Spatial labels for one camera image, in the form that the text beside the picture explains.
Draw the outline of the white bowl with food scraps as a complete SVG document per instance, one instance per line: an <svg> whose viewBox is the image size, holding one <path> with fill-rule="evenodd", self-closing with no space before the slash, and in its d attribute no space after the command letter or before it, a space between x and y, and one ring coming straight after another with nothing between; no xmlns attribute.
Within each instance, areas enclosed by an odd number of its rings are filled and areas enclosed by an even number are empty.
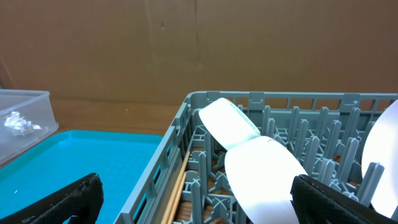
<svg viewBox="0 0 398 224"><path fill-rule="evenodd" d="M226 150L261 135L257 126L226 98L217 99L198 114L208 132Z"/></svg>

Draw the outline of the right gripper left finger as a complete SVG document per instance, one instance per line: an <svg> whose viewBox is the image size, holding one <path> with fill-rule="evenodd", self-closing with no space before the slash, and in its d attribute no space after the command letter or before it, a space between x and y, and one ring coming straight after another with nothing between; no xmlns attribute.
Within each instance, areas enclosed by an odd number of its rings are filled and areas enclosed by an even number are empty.
<svg viewBox="0 0 398 224"><path fill-rule="evenodd" d="M1 218L1 223L96 223L103 202L101 179L97 173L91 173L32 205Z"/></svg>

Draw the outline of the wooden chopstick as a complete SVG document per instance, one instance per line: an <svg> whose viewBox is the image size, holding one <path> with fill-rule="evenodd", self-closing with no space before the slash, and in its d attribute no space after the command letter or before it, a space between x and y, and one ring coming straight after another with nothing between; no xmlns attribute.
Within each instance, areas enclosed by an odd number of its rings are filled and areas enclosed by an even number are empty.
<svg viewBox="0 0 398 224"><path fill-rule="evenodd" d="M182 194L182 190L183 190L183 186L184 186L184 183L185 183L185 179L186 179L186 173L184 173L183 176L182 176L182 179L181 179L179 188L177 190L177 194L176 194L172 209L170 211L169 218L167 220L167 224L172 224L174 222L175 213L177 211L178 203L180 201L180 197L181 197L181 194Z"/></svg>
<svg viewBox="0 0 398 224"><path fill-rule="evenodd" d="M173 203L174 203L174 200L175 200L175 197L176 197L176 194L177 194L177 190L178 190L178 188L179 188L179 185L180 185L182 176L183 176L183 174L185 173L185 169L186 169L186 166L187 166L187 164L188 164L189 157L190 157L190 151L188 151L188 152L186 153L186 156L185 156L185 158L184 158L184 160L183 160L182 167L181 167L181 169L180 169L180 172L179 172L179 174L178 174L176 183L175 183L175 185L174 185L174 187L173 187L173 190L172 190L172 193L171 193L171 195L170 195L170 198L169 198L167 207L166 207L165 212L164 212L164 215L163 215L163 217L162 217L161 224L167 224L167 220L168 220L168 218L169 218L170 211L171 211L171 209L172 209L172 206L173 206Z"/></svg>

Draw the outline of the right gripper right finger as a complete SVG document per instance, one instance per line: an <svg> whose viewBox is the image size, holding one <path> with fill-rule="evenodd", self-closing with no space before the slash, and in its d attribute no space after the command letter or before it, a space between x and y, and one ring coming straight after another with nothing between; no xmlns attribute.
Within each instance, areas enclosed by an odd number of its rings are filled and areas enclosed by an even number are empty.
<svg viewBox="0 0 398 224"><path fill-rule="evenodd" d="M397 224L304 174L294 177L290 193L300 224Z"/></svg>

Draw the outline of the pink bowl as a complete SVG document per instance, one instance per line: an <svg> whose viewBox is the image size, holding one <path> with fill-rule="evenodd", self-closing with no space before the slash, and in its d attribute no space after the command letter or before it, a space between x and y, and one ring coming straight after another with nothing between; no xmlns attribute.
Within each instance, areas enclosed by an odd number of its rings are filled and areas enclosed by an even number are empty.
<svg viewBox="0 0 398 224"><path fill-rule="evenodd" d="M227 151L224 160L231 190L253 223L298 223L290 190L306 171L281 143L265 136Z"/></svg>

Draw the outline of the white tissue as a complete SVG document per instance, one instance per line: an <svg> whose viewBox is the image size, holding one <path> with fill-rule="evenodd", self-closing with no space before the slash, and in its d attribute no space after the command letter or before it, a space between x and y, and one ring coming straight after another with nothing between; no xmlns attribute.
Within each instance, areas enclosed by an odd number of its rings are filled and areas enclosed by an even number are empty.
<svg viewBox="0 0 398 224"><path fill-rule="evenodd" d="M6 117L4 126L13 136L25 136L42 129L38 124L32 124L32 121L25 120L17 111L12 111Z"/></svg>

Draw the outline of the large pink plate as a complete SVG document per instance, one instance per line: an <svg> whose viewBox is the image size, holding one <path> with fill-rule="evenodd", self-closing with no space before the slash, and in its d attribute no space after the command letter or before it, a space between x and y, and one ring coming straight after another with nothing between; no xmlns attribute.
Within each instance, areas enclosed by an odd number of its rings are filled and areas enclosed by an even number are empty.
<svg viewBox="0 0 398 224"><path fill-rule="evenodd" d="M390 218L397 208L397 102L377 119L364 144L362 166L379 163L384 167L371 203Z"/></svg>

